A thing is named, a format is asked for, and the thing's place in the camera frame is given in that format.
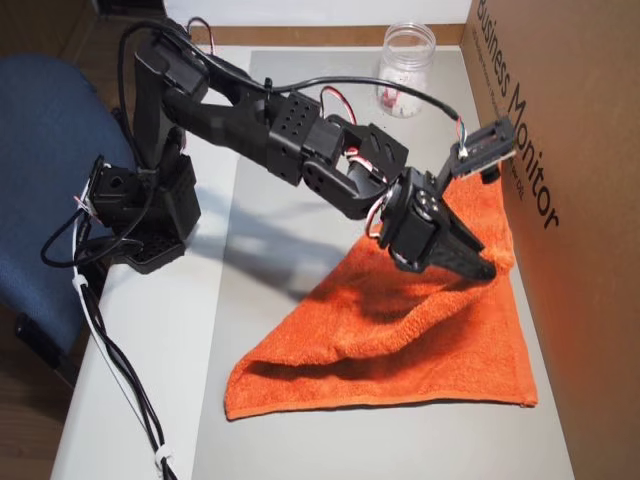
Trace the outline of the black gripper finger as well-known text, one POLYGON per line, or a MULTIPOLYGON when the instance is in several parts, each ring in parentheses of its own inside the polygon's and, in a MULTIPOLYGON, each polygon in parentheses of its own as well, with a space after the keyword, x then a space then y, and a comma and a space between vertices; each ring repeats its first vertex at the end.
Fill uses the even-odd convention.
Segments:
POLYGON ((474 235, 466 224, 456 215, 443 199, 437 201, 438 239, 437 250, 444 255, 464 253, 479 255, 484 244, 474 235))
POLYGON ((455 235, 440 237, 428 259, 429 265, 456 273, 469 280, 493 280, 496 277, 494 264, 482 257, 484 245, 477 240, 469 246, 455 235))

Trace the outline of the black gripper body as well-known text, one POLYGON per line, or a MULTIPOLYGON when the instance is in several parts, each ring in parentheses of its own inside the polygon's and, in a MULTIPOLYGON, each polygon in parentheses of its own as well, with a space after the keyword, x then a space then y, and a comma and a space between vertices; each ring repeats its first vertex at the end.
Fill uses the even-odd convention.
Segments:
POLYGON ((404 272, 422 273, 431 266, 450 270, 446 239, 451 210, 436 196, 432 177, 406 167, 388 191, 378 245, 404 272))

